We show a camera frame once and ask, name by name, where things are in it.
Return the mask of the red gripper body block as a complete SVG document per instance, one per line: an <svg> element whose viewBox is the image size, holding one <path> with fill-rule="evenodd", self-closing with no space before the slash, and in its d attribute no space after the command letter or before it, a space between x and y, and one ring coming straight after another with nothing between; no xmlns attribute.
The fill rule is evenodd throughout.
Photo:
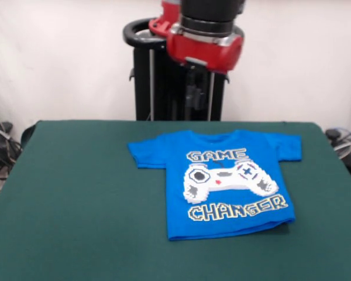
<svg viewBox="0 0 351 281"><path fill-rule="evenodd" d="M245 34L237 26L227 37L209 37L184 31L175 23L167 35L167 52L179 63L194 63L213 72L229 72L239 60Z"/></svg>

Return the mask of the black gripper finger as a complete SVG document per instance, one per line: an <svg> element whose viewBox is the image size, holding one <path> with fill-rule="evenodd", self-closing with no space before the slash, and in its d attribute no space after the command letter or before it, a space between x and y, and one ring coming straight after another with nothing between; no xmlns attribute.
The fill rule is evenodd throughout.
<svg viewBox="0 0 351 281"><path fill-rule="evenodd" d="M188 108L193 107L195 89L195 71L193 68L190 68L187 71L185 90L185 106Z"/></svg>
<svg viewBox="0 0 351 281"><path fill-rule="evenodd" d="M206 74L205 71L195 72L195 94L194 94L194 108L195 110L202 110L205 108L206 100Z"/></svg>

